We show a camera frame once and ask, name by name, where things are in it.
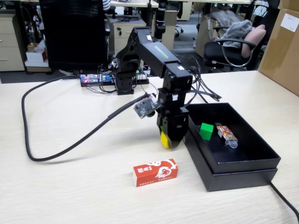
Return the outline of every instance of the chair armrest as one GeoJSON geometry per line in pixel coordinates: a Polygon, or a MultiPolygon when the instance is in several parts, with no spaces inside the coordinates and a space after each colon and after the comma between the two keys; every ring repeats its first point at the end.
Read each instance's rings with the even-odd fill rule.
{"type": "Polygon", "coordinates": [[[224,26],[217,26],[217,27],[213,27],[213,29],[215,29],[217,32],[219,31],[219,29],[228,29],[229,27],[224,27],[224,26]]]}
{"type": "Polygon", "coordinates": [[[248,42],[248,41],[244,41],[244,40],[239,40],[239,39],[233,39],[233,38],[222,38],[222,39],[216,39],[216,42],[218,42],[220,45],[223,45],[224,42],[226,41],[232,41],[232,42],[239,42],[239,43],[245,43],[249,46],[250,50],[253,50],[254,48],[256,48],[256,45],[248,42]]]}
{"type": "Polygon", "coordinates": [[[109,36],[110,35],[109,24],[108,24],[108,22],[106,20],[104,21],[104,23],[105,23],[105,34],[106,34],[106,36],[109,36]]]}

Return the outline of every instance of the gray cloth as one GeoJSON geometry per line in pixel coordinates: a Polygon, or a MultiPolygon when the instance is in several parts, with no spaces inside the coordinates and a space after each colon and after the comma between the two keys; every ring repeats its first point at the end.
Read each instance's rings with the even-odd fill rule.
{"type": "MultiPolygon", "coordinates": [[[[222,38],[244,39],[252,29],[252,24],[249,20],[235,22],[227,29],[222,38]]],[[[241,43],[227,41],[223,46],[241,48],[241,43]]]]}
{"type": "Polygon", "coordinates": [[[217,8],[212,10],[210,17],[217,20],[221,26],[230,27],[234,22],[240,22],[240,19],[232,11],[223,11],[217,8]]]}

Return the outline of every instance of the green cube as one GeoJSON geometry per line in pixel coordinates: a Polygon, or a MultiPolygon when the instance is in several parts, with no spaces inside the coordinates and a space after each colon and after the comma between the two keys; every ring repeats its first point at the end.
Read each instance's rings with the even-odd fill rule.
{"type": "Polygon", "coordinates": [[[209,141],[211,139],[212,133],[213,133],[213,125],[209,125],[206,123],[202,123],[200,127],[200,135],[204,140],[209,141]]]}

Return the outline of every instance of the backrest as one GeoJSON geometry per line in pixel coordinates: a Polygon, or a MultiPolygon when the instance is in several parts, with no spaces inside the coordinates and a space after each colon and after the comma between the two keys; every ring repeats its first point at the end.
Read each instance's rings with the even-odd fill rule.
{"type": "MultiPolygon", "coordinates": [[[[278,7],[279,0],[269,0],[269,4],[271,1],[276,1],[277,7],[278,7]]],[[[265,42],[270,38],[272,30],[273,30],[275,22],[276,22],[276,19],[279,14],[279,9],[277,7],[269,8],[269,10],[267,11],[267,14],[261,19],[261,21],[258,24],[258,26],[262,25],[262,24],[265,25],[266,35],[261,40],[261,42],[257,45],[255,50],[253,51],[252,59],[251,59],[250,63],[247,65],[248,70],[255,70],[257,67],[257,61],[258,61],[257,57],[258,57],[259,51],[261,50],[261,48],[265,44],[265,42]]]]}
{"type": "Polygon", "coordinates": [[[40,0],[49,64],[93,70],[107,63],[102,0],[40,0]]]}
{"type": "Polygon", "coordinates": [[[268,0],[269,8],[270,9],[277,9],[279,6],[280,0],[268,0]]]}

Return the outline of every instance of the wooden table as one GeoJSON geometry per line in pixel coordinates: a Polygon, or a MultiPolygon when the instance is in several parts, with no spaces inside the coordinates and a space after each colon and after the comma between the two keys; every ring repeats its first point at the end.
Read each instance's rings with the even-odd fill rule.
{"type": "MultiPolygon", "coordinates": [[[[22,1],[22,2],[39,2],[39,0],[12,0],[12,1],[22,1]]],[[[117,0],[111,0],[111,6],[124,6],[124,7],[147,7],[148,0],[131,0],[130,2],[120,2],[117,0]]],[[[153,8],[158,8],[158,3],[151,1],[151,6],[153,8]]]]}
{"type": "MultiPolygon", "coordinates": [[[[273,183],[298,209],[299,97],[257,71],[202,78],[281,156],[273,183]]],[[[162,86],[157,77],[150,81],[162,86]]],[[[140,119],[132,108],[69,153],[32,162],[25,149],[21,98],[37,84],[0,84],[1,224],[296,223],[270,186],[207,193],[183,142],[165,149],[156,116],[140,119]],[[170,158],[178,164],[176,179],[134,187],[133,166],[170,158]]],[[[151,85],[143,87],[155,92],[151,85]]],[[[142,94],[140,86],[134,95],[95,94],[78,81],[33,91],[26,99],[33,155],[67,148],[142,94]]],[[[199,97],[196,102],[203,103],[199,97]]]]}
{"type": "MultiPolygon", "coordinates": [[[[204,2],[204,3],[221,3],[221,4],[251,4],[250,0],[192,0],[192,2],[204,2]]],[[[261,5],[261,1],[256,1],[255,5],[261,5]]]]}

